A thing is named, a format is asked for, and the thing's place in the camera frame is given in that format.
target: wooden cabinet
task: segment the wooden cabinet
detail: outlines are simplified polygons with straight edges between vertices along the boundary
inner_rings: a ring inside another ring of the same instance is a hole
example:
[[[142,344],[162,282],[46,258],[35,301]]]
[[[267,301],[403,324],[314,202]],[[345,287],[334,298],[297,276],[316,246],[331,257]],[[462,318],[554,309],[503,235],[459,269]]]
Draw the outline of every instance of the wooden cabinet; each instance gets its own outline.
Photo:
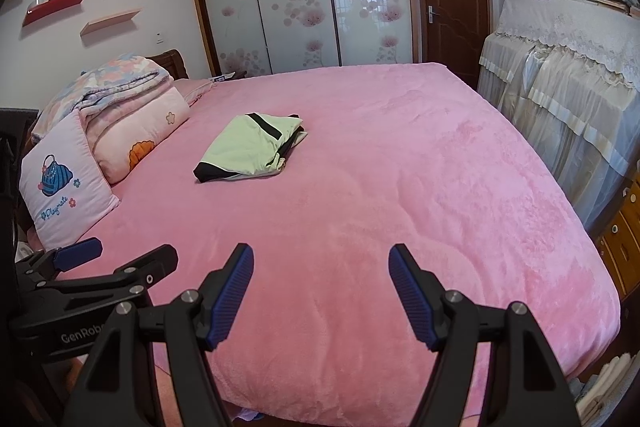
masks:
[[[640,185],[633,182],[620,211],[596,240],[620,299],[640,283]]]

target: ridged blue pad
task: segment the ridged blue pad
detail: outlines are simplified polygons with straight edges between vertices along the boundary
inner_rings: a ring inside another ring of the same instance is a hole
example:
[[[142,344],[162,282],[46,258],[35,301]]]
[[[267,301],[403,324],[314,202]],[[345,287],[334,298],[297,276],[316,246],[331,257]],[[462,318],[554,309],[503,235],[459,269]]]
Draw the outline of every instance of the ridged blue pad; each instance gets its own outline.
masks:
[[[429,349],[433,349],[437,343],[433,327],[433,311],[396,247],[389,252],[389,275],[416,338],[425,343]]]
[[[228,337],[253,274],[254,251],[247,245],[211,310],[211,328],[206,338],[209,349],[216,349]]]
[[[102,243],[99,239],[91,237],[81,243],[58,250],[53,257],[53,268],[66,272],[100,257],[101,254]]]

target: floral blanket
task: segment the floral blanket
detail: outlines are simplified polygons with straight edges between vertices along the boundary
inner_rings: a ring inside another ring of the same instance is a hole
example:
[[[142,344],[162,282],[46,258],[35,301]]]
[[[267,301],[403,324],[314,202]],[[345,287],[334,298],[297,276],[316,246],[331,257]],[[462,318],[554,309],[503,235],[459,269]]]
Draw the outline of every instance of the floral blanket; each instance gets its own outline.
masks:
[[[35,142],[40,141],[76,108],[85,128],[104,111],[106,119],[101,119],[105,121],[99,127],[105,129],[145,105],[150,97],[159,96],[172,83],[168,71],[152,60],[133,53],[121,55],[61,90],[40,114],[31,136]]]

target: door handle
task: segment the door handle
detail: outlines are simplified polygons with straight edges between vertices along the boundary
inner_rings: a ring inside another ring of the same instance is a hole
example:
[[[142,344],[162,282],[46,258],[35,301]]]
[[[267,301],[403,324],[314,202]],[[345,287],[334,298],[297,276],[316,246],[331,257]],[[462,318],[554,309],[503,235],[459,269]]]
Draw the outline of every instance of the door handle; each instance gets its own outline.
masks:
[[[429,6],[429,24],[433,24],[434,15],[437,15],[437,13],[433,11],[433,6]]]

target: red shelf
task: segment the red shelf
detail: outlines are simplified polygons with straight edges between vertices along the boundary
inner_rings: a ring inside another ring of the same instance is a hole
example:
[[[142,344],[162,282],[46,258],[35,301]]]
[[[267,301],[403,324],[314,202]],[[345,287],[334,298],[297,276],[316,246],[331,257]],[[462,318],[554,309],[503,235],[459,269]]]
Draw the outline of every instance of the red shelf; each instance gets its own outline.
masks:
[[[50,0],[43,4],[39,4],[30,12],[27,12],[27,15],[24,16],[22,26],[24,27],[27,24],[31,24],[32,22],[36,22],[38,19],[46,17],[47,15],[75,6],[81,2],[82,0]]]

